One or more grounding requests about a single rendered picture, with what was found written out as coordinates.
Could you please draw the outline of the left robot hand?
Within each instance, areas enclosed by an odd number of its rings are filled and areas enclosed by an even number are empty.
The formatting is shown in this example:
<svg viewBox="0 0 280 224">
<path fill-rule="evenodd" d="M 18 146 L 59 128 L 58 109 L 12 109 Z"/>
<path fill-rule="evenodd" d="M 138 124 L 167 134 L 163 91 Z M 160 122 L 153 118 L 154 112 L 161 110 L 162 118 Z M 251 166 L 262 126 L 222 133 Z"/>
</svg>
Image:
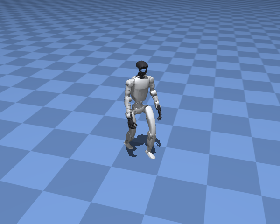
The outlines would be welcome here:
<svg viewBox="0 0 280 224">
<path fill-rule="evenodd" d="M 161 120 L 161 108 L 159 105 L 157 106 L 157 110 L 158 110 L 158 114 L 159 114 L 159 117 L 157 119 Z"/>
</svg>

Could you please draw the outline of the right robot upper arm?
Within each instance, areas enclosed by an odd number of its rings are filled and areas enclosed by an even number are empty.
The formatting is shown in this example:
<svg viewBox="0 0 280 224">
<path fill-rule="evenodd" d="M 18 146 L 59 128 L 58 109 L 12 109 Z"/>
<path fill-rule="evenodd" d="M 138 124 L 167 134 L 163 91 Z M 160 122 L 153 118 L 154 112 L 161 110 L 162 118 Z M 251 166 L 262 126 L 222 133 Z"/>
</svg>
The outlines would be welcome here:
<svg viewBox="0 0 280 224">
<path fill-rule="evenodd" d="M 132 98 L 130 97 L 130 94 L 131 94 L 131 90 L 132 90 L 132 87 L 134 86 L 134 79 L 129 79 L 126 81 L 126 90 L 125 90 L 125 98 L 129 98 L 129 102 L 132 101 Z"/>
</svg>

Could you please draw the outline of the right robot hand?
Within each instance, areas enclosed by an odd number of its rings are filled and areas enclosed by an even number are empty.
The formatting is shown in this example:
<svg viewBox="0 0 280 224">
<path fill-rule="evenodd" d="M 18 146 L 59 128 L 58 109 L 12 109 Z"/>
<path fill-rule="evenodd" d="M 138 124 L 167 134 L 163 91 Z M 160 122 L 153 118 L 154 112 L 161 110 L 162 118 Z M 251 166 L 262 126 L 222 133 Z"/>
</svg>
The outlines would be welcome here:
<svg viewBox="0 0 280 224">
<path fill-rule="evenodd" d="M 131 118 L 127 118 L 128 119 L 128 127 L 131 129 L 136 129 L 136 127 L 134 126 L 134 124 L 137 126 L 136 123 L 134 123 L 134 121 L 132 120 L 132 114 L 130 114 Z"/>
</svg>

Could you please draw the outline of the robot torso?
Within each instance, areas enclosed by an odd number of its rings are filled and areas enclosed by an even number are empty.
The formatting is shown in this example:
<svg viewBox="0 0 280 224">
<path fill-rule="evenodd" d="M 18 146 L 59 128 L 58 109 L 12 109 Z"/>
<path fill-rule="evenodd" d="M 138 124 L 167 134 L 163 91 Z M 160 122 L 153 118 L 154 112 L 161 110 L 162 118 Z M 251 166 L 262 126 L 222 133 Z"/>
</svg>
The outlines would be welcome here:
<svg viewBox="0 0 280 224">
<path fill-rule="evenodd" d="M 130 94 L 132 96 L 132 99 L 135 101 L 135 103 L 132 104 L 132 109 L 134 109 L 134 114 L 141 114 L 142 112 L 144 112 L 143 101 L 147 97 L 149 83 L 150 83 L 149 77 L 146 74 L 144 76 L 145 76 L 144 79 L 137 78 L 140 76 L 137 77 L 134 76 L 131 78 L 135 80 L 134 86 L 132 87 L 131 94 Z"/>
</svg>

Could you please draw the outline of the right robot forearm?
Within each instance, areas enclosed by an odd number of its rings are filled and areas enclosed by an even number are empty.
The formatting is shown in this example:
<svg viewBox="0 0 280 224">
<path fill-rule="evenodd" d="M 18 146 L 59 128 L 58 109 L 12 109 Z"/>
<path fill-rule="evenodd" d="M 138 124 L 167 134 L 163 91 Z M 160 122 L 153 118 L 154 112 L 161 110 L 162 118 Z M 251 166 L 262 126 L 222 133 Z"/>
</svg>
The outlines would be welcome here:
<svg viewBox="0 0 280 224">
<path fill-rule="evenodd" d="M 125 107 L 126 107 L 126 116 L 127 118 L 131 118 L 130 114 L 132 113 L 131 111 L 131 104 L 129 103 L 129 98 L 125 98 L 124 101 Z"/>
</svg>

